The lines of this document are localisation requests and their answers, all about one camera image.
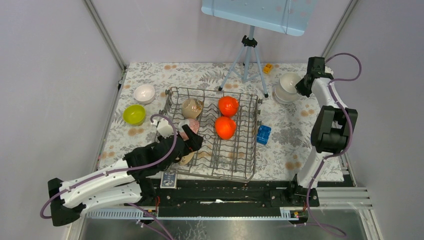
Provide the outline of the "orange bowl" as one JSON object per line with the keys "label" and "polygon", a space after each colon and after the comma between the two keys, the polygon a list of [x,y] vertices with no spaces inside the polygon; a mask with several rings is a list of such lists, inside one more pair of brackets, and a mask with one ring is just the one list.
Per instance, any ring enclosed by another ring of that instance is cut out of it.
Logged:
{"label": "orange bowl", "polygon": [[218,108],[223,116],[231,118],[238,112],[239,102],[234,97],[223,96],[218,101]]}
{"label": "orange bowl", "polygon": [[218,117],[214,124],[217,135],[224,139],[229,140],[236,132],[236,122],[229,117]]}

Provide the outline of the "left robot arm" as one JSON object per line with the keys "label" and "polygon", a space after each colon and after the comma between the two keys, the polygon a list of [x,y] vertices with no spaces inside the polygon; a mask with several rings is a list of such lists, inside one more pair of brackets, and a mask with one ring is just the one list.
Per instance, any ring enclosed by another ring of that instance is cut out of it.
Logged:
{"label": "left robot arm", "polygon": [[203,145],[202,136],[188,125],[182,128],[187,140],[179,132],[160,136],[157,142],[137,147],[112,165],[86,176],[69,181],[50,179],[47,182],[49,200],[41,208],[41,218],[50,219],[53,226],[61,227],[107,205],[152,204],[155,192],[146,187],[146,178],[166,170]]}

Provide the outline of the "grey wire dish rack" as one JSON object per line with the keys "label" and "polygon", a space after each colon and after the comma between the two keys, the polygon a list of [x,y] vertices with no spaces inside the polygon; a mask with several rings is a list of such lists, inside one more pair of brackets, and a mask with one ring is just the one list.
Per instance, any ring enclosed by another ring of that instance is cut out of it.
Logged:
{"label": "grey wire dish rack", "polygon": [[[198,135],[203,137],[202,147],[188,163],[174,163],[168,171],[179,175],[249,182],[256,172],[256,135],[262,100],[252,93],[176,86],[165,93],[166,102],[159,113],[171,117],[175,125],[184,119],[184,101],[195,99],[203,102],[203,109],[196,118],[199,122]],[[235,98],[239,103],[237,113],[232,117],[236,129],[230,139],[222,139],[215,130],[215,121],[222,116],[219,99],[226,96]]]}

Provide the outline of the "yellow-green bowl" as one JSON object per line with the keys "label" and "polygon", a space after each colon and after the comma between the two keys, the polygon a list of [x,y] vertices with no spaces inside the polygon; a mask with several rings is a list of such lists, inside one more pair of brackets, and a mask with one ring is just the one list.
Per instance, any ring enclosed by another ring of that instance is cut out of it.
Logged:
{"label": "yellow-green bowl", "polygon": [[123,111],[122,118],[127,124],[138,126],[145,121],[146,110],[142,105],[133,104]]}

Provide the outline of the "white ribbed bowl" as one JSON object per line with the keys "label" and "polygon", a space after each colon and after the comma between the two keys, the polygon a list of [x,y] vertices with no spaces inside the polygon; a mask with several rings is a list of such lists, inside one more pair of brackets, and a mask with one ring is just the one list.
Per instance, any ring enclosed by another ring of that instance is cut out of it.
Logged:
{"label": "white ribbed bowl", "polygon": [[280,104],[291,104],[299,97],[298,94],[291,94],[286,92],[281,86],[275,86],[273,89],[273,96]]}
{"label": "white ribbed bowl", "polygon": [[302,78],[297,74],[293,72],[287,72],[284,73],[280,79],[279,83],[280,86],[289,94],[296,94],[296,84],[301,80]]}

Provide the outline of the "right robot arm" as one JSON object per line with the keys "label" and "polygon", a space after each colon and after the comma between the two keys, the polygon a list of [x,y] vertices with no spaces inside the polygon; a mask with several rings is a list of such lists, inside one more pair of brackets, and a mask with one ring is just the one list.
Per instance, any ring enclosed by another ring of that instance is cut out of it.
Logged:
{"label": "right robot arm", "polygon": [[308,59],[306,74],[295,85],[301,96],[316,97],[320,112],[310,134],[309,157],[293,178],[293,188],[286,193],[287,201],[293,206],[301,205],[307,199],[307,192],[317,186],[327,159],[344,154],[351,145],[358,112],[342,101],[335,81],[333,75],[326,72],[325,59],[313,56]]}

